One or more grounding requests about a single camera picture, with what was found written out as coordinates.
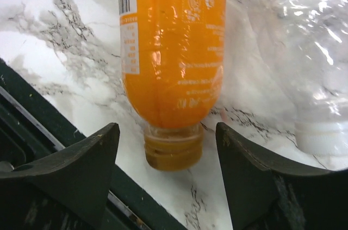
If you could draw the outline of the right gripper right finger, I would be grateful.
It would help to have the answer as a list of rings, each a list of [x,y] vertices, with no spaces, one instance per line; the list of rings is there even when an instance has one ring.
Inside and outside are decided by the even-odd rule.
[[[234,229],[347,229],[347,171],[302,164],[223,122],[216,144]]]

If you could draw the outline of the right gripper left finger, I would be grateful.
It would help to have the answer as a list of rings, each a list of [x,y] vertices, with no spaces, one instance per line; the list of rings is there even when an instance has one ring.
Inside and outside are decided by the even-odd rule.
[[[99,229],[120,137],[110,123],[63,150],[1,172],[1,229]]]

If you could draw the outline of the orange juice bottle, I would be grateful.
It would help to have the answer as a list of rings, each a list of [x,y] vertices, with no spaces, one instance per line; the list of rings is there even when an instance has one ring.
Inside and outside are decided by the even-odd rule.
[[[123,85],[145,129],[202,126],[222,87],[225,11],[226,0],[119,0]]]

